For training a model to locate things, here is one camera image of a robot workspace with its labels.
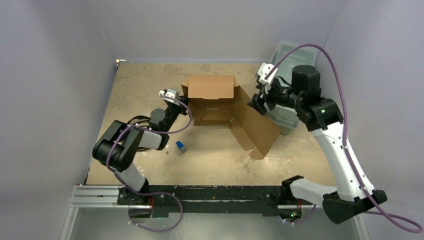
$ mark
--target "plastic bin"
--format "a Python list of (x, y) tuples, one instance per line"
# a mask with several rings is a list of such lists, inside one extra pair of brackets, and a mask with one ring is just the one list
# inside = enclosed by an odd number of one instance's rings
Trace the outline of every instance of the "plastic bin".
[[(274, 53), (271, 55), (269, 63), (275, 65), (286, 53), (298, 45), (299, 44), (284, 40), (279, 41)], [(293, 68), (299, 65), (315, 66), (317, 54), (318, 51), (312, 47), (303, 47), (294, 51), (280, 64), (280, 66), (278, 66), (275, 76), (280, 76), (291, 84)], [(287, 86), (281, 80), (280, 84), (282, 86)], [(267, 111), (266, 116), (280, 126), (282, 135), (290, 134), (300, 125), (297, 113), (292, 108), (276, 106), (274, 110)]]

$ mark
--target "brown cardboard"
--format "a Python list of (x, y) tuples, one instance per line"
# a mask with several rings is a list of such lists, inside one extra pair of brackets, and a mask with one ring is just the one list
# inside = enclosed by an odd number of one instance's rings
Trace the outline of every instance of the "brown cardboard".
[(228, 127), (240, 146), (263, 159), (280, 128), (247, 105), (251, 99), (233, 75), (190, 75), (182, 84), (195, 126)]

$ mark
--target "blue and gray block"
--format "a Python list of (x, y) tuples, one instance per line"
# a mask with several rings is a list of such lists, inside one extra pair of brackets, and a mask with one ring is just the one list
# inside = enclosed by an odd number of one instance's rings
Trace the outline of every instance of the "blue and gray block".
[(187, 151), (186, 146), (184, 146), (184, 144), (180, 141), (176, 142), (176, 146), (178, 147), (178, 149), (182, 152), (185, 153)]

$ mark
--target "floor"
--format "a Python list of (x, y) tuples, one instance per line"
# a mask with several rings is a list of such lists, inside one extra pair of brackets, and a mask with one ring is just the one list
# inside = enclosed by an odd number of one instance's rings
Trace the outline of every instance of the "floor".
[[(166, 104), (160, 90), (181, 88), (189, 74), (234, 75), (249, 96), (255, 89), (259, 64), (153, 64), (122, 63), (101, 125), (99, 137), (114, 120), (126, 122), (136, 115), (149, 116)], [(183, 127), (187, 116), (180, 116), (171, 130)], [(187, 148), (181, 153), (175, 142)], [(323, 185), (335, 185), (325, 156), (304, 124), (290, 135), (280, 135), (262, 160), (249, 157), (230, 130), (219, 126), (190, 126), (170, 136), (162, 151), (138, 152), (134, 163), (153, 185), (280, 185), (295, 175)], [(119, 184), (115, 177), (93, 160), (88, 185)]]

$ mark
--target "white wall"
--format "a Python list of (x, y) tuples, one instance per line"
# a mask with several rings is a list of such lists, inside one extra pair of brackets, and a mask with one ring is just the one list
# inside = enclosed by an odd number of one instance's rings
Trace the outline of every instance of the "white wall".
[(58, 239), (114, 59), (83, 0), (0, 2), (0, 239)]
[[(424, 2), (350, 0), (324, 48), (335, 61), (348, 136), (383, 208), (424, 224)], [(331, 68), (317, 61), (323, 95), (339, 101)], [(423, 239), (368, 216), (372, 239)]]
[(348, 0), (87, 0), (116, 58), (268, 60), (278, 40), (323, 45)]

